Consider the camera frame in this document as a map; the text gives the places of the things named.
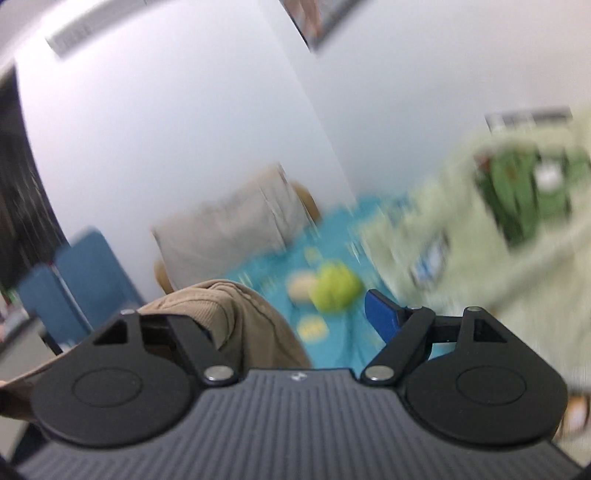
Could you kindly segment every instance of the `screw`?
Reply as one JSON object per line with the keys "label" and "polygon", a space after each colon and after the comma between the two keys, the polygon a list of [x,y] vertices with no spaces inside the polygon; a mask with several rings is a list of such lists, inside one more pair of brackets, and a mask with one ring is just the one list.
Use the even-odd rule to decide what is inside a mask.
{"label": "screw", "polygon": [[226,365],[214,365],[205,369],[205,378],[212,382],[223,382],[232,378],[234,370]]}
{"label": "screw", "polygon": [[390,380],[394,376],[394,370],[386,365],[374,365],[369,367],[364,372],[365,378],[372,382],[382,382]]}

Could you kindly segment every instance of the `blue chair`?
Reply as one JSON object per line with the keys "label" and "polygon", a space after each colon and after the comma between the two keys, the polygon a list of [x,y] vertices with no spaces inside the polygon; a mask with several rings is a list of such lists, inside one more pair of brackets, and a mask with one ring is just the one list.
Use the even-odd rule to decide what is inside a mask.
{"label": "blue chair", "polygon": [[94,329],[116,312],[145,303],[97,230],[58,250],[54,265]]}
{"label": "blue chair", "polygon": [[19,284],[17,293],[30,314],[36,314],[60,345],[76,345],[90,332],[59,278],[47,265],[37,265]]}
{"label": "blue chair", "polygon": [[60,248],[54,268],[38,265],[17,288],[57,343],[79,343],[122,309],[145,302],[97,230]]}

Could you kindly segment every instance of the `gray ribbed plate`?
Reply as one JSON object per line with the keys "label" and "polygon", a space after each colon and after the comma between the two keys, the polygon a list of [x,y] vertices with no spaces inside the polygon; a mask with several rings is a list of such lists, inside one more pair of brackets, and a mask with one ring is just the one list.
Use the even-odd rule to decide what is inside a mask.
{"label": "gray ribbed plate", "polygon": [[30,479],[565,480],[579,467],[551,443],[482,452],[418,426],[397,395],[348,370],[251,371],[206,391],[181,423],[118,450],[52,443]]}

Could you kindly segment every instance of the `framed picture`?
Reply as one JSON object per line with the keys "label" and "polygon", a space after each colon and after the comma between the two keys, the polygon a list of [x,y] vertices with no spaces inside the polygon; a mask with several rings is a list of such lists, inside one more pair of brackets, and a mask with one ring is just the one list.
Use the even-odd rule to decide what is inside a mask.
{"label": "framed picture", "polygon": [[280,0],[308,48],[315,50],[361,0]]}

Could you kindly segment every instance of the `plush toy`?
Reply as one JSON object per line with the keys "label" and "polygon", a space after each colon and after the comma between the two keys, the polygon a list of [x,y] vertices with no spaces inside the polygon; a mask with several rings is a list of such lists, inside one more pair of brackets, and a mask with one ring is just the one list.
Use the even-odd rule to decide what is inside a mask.
{"label": "plush toy", "polygon": [[292,277],[287,293],[295,303],[311,302],[319,312],[334,313],[363,293],[363,282],[343,262],[325,262],[317,274],[305,270]]}
{"label": "plush toy", "polygon": [[477,160],[480,192],[510,246],[534,237],[541,222],[568,217],[570,188],[591,173],[585,150],[515,145]]}

